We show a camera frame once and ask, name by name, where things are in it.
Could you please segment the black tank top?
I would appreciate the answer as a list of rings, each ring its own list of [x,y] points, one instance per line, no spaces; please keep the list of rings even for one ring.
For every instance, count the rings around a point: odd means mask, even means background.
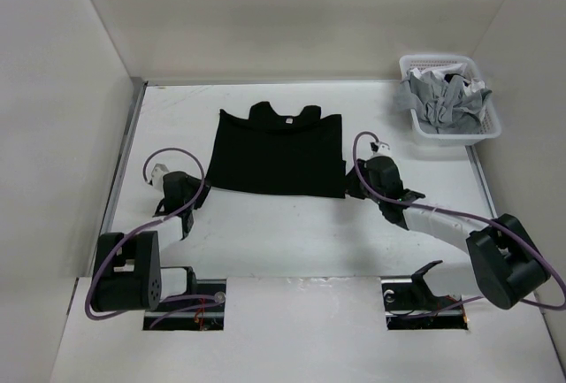
[[[214,188],[259,195],[346,195],[342,116],[307,105],[279,115],[268,102],[238,118],[219,111],[207,180]]]

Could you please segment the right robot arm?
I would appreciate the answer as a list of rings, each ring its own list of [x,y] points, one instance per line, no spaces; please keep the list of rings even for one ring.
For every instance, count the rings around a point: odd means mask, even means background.
[[[387,222],[428,234],[466,253],[478,291],[492,305],[502,310],[517,303],[554,308],[528,298],[550,280],[551,272],[518,218],[503,214],[488,219],[427,204],[424,194],[403,186],[390,157],[357,159],[347,180],[347,194],[372,200]]]

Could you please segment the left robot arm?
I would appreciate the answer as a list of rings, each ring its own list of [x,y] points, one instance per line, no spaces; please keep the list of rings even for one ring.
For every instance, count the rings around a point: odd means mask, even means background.
[[[167,297],[177,310],[191,310],[197,304],[199,291],[187,281],[187,271],[164,269],[160,251],[187,238],[194,224],[193,211],[203,205],[210,184],[183,171],[154,171],[149,184],[163,195],[152,220],[128,233],[98,237],[85,305],[92,319],[154,310]]]

